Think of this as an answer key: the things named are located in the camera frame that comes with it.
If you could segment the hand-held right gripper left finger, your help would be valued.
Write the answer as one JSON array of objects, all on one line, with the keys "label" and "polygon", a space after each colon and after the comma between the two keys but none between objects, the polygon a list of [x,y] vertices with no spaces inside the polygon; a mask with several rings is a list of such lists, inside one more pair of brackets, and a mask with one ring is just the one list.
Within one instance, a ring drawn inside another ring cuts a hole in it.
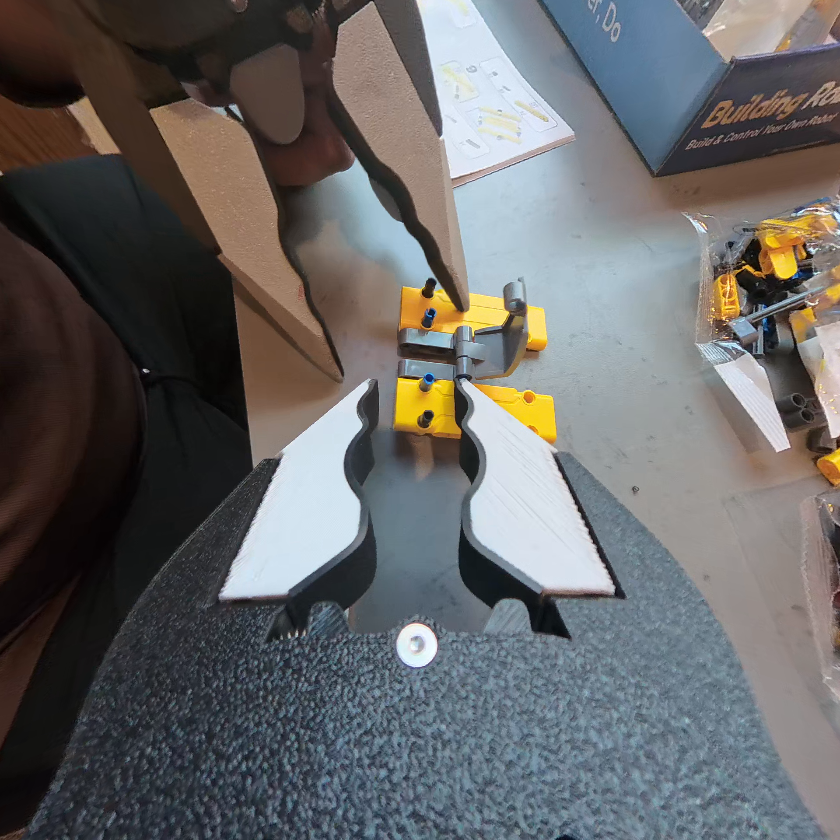
[{"label": "hand-held right gripper left finger", "polygon": [[284,447],[229,567],[221,603],[290,601],[322,580],[362,533],[351,448],[378,423],[376,379],[352,392]]}]

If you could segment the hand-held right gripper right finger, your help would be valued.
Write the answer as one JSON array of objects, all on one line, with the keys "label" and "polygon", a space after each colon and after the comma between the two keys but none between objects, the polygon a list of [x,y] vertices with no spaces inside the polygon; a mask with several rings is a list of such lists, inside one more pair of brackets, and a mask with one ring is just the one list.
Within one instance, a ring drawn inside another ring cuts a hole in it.
[{"label": "hand-held right gripper right finger", "polygon": [[559,452],[466,378],[455,383],[455,417],[469,481],[461,580],[489,608],[523,604],[534,633],[569,636],[557,600],[613,599],[618,583]]}]

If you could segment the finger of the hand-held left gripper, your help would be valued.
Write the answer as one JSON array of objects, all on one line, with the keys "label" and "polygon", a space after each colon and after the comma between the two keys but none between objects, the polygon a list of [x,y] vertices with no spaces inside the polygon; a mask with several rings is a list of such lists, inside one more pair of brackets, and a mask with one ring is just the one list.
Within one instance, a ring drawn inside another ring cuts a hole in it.
[{"label": "finger of the hand-held left gripper", "polygon": [[151,116],[249,304],[321,373],[342,383],[340,360],[281,243],[277,200],[246,128],[195,100]]},{"label": "finger of the hand-held left gripper", "polygon": [[420,245],[456,309],[467,311],[443,116],[417,3],[331,2],[330,28],[330,114],[384,207]]}]

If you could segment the yellow panel with grey beam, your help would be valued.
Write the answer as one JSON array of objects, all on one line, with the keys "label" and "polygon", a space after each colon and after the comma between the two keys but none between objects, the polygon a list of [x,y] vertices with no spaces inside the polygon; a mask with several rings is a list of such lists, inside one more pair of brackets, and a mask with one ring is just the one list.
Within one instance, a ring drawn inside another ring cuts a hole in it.
[{"label": "yellow panel with grey beam", "polygon": [[[458,439],[455,384],[443,376],[443,365],[401,360],[395,384],[395,431],[419,436]],[[477,387],[494,403],[529,427],[549,444],[558,432],[553,398],[532,390],[479,382]]]}]

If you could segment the yellow panel with curved grey panel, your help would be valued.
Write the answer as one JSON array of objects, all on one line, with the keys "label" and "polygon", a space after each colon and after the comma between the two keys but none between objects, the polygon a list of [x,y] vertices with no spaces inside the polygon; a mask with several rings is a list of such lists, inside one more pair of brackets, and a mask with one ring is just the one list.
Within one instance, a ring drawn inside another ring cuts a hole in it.
[{"label": "yellow panel with curved grey panel", "polygon": [[434,279],[402,289],[396,374],[403,379],[501,379],[527,352],[547,346],[545,311],[527,303],[522,279],[507,283],[500,297],[471,293],[466,311]]}]

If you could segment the person's left forearm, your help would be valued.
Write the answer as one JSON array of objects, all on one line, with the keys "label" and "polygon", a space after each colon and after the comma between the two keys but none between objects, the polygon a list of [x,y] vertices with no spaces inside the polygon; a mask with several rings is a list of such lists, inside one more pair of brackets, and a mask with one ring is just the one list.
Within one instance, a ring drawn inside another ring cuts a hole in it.
[{"label": "person's left forearm", "polygon": [[46,2],[1,2],[1,94],[30,108],[63,107],[86,92],[61,17]]}]

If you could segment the grey desk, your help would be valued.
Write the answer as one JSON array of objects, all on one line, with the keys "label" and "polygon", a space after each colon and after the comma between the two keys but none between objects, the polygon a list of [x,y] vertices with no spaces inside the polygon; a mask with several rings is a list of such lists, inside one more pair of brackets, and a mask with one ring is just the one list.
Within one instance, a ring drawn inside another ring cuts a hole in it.
[{"label": "grey desk", "polygon": [[[455,190],[470,289],[525,279],[549,345],[511,386],[555,402],[559,443],[682,564],[752,683],[775,746],[825,833],[838,838],[838,708],[823,684],[804,594],[801,504],[825,486],[801,437],[767,448],[695,347],[698,236],[683,212],[750,221],[835,192],[827,146],[653,178],[536,2],[476,2],[513,63],[575,140]],[[380,383],[365,484],[379,550],[351,613],[363,633],[415,614],[475,632],[488,609],[459,578],[468,486],[453,440],[392,430],[403,286],[423,253],[355,165],[287,199],[287,243],[345,371],[336,385],[236,299],[254,460],[347,391]]]}]

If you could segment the person's left hand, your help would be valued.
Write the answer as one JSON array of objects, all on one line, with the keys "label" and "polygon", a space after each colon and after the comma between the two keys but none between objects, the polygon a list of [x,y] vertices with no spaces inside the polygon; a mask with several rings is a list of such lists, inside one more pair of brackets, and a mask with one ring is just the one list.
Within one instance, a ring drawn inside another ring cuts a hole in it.
[{"label": "person's left hand", "polygon": [[312,186],[347,171],[354,155],[329,113],[332,90],[331,45],[313,46],[301,54],[304,115],[301,132],[288,145],[260,142],[268,174],[281,188]]}]

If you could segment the open instruction booklet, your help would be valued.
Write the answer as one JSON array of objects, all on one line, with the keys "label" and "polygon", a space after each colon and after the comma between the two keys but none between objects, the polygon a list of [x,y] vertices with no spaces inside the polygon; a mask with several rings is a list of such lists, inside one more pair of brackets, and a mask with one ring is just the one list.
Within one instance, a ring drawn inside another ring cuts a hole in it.
[{"label": "open instruction booklet", "polygon": [[453,187],[574,140],[470,1],[418,1]]}]

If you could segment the person's black trousers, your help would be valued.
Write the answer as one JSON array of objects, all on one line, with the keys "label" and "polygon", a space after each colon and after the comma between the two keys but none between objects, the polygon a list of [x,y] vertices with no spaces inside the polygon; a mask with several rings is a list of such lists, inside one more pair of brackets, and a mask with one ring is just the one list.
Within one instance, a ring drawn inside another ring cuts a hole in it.
[{"label": "person's black trousers", "polygon": [[133,488],[104,552],[2,641],[2,838],[60,765],[93,678],[161,567],[251,470],[233,280],[117,155],[2,175],[2,226],[50,259],[138,375]]}]

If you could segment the brown wooden leg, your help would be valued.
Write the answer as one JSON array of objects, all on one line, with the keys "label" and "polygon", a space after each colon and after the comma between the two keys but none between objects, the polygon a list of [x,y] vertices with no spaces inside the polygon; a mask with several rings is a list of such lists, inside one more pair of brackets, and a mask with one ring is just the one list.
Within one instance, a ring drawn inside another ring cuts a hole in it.
[{"label": "brown wooden leg", "polygon": [[1,98],[1,173],[95,153],[66,108],[26,108]]}]

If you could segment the blue cardboard kit box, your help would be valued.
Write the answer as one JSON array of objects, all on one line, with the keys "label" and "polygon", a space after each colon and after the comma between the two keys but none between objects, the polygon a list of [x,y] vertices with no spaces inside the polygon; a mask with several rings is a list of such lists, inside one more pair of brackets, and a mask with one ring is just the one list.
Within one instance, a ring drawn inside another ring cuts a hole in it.
[{"label": "blue cardboard kit box", "polygon": [[721,3],[541,2],[656,176],[838,143],[838,30],[725,60],[703,34]]}]

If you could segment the small clear bag yellow parts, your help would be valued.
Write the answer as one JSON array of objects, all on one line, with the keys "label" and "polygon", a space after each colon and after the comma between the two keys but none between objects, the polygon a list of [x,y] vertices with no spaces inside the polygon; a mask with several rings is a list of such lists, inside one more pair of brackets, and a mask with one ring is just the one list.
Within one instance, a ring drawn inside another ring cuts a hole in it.
[{"label": "small clear bag yellow parts", "polygon": [[756,222],[686,216],[701,246],[695,344],[777,452],[838,448],[838,196]]}]

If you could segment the clear bag black red parts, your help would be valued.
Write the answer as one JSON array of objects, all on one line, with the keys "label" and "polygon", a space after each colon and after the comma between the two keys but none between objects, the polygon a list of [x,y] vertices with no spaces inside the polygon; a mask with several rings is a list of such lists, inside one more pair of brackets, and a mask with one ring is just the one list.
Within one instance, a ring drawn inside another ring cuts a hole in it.
[{"label": "clear bag black red parts", "polygon": [[822,680],[839,701],[839,491],[801,505],[801,574]]}]

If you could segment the crumpled clear plastic bag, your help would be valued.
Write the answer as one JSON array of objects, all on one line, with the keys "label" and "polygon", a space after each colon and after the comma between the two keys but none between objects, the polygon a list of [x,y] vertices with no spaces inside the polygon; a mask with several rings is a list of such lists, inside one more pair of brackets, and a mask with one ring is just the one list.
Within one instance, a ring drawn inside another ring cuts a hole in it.
[{"label": "crumpled clear plastic bag", "polygon": [[838,1],[726,1],[703,29],[725,60],[834,43]]}]

